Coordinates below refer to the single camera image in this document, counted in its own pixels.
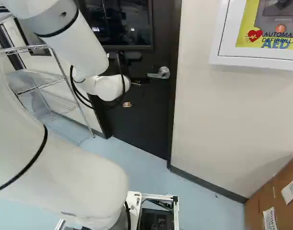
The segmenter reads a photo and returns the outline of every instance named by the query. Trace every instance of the heart logo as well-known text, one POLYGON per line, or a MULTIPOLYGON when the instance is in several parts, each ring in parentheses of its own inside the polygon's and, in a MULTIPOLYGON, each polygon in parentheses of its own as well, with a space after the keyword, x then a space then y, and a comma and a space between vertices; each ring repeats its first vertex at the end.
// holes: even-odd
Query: heart logo
POLYGON ((248 38, 251 40, 251 42, 255 42, 257 39, 260 38, 260 36, 262 36, 263 32, 262 30, 250 30, 247 35, 248 35, 248 38))

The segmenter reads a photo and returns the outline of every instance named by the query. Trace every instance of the door handle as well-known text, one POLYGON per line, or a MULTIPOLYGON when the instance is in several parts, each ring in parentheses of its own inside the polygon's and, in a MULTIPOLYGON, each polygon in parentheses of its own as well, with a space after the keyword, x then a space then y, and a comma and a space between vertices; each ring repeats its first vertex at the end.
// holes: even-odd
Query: door handle
POLYGON ((149 78, 168 79, 170 77, 170 70, 166 66, 160 67, 158 73, 147 73, 149 78))

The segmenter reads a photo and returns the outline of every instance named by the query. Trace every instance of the aed sign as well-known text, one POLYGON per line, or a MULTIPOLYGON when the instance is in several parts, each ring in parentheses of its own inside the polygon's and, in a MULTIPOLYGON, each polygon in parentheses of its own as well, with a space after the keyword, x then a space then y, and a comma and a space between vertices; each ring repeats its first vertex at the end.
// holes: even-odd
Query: aed sign
POLYGON ((210 63, 293 70, 293 0, 222 0, 210 63))

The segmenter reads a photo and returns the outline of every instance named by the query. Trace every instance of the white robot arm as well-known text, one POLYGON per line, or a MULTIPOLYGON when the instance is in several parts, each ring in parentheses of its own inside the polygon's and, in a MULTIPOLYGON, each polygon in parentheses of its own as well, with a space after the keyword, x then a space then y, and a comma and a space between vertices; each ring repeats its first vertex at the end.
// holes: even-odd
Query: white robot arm
MULTIPOLYGON (((121 75, 106 71, 107 55, 73 0, 2 0, 7 9, 76 68, 77 86, 104 101, 123 92, 121 75)), ((124 76, 125 89, 130 80, 124 76)))
MULTIPOLYGON (((106 53, 72 0, 1 2, 77 68, 77 81, 108 67, 106 53)), ((0 68, 0 197, 107 230, 120 216, 128 186, 118 165, 59 139, 28 114, 0 68)))

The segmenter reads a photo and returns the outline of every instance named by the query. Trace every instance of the black baseboard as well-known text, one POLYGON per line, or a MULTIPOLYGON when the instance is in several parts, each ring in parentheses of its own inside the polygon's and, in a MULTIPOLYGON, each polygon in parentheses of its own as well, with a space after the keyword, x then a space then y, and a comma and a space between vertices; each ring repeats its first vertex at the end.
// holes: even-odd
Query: black baseboard
POLYGON ((238 195, 238 194, 233 193, 231 191, 228 191, 228 190, 226 190, 224 188, 221 188, 221 187, 219 187, 219 186, 217 186, 215 184, 212 184, 212 183, 210 183, 208 181, 200 179, 200 178, 198 178, 198 177, 196 177, 194 175, 191 175, 191 174, 189 174, 189 173, 187 173, 187 172, 185 172, 185 171, 183 171, 183 170, 181 170, 181 169, 179 169, 177 167, 174 167, 173 165, 170 165, 169 170, 171 172, 175 173, 176 175, 179 175, 179 176, 181 176, 181 177, 183 177, 183 178, 185 178, 185 179, 187 179, 187 180, 189 180, 189 181, 191 181, 193 183, 196 183, 196 184, 198 184, 200 186, 203 186, 203 187, 205 187, 205 188, 207 188, 207 189, 209 189, 209 190, 211 190, 211 191, 213 191, 215 193, 221 194, 221 195, 223 195, 223 196, 225 196, 225 197, 227 197, 227 198, 229 198, 231 200, 237 201, 237 202, 242 203, 242 204, 244 204, 246 201, 248 201, 247 198, 245 198, 245 197, 243 197, 241 195, 238 195))

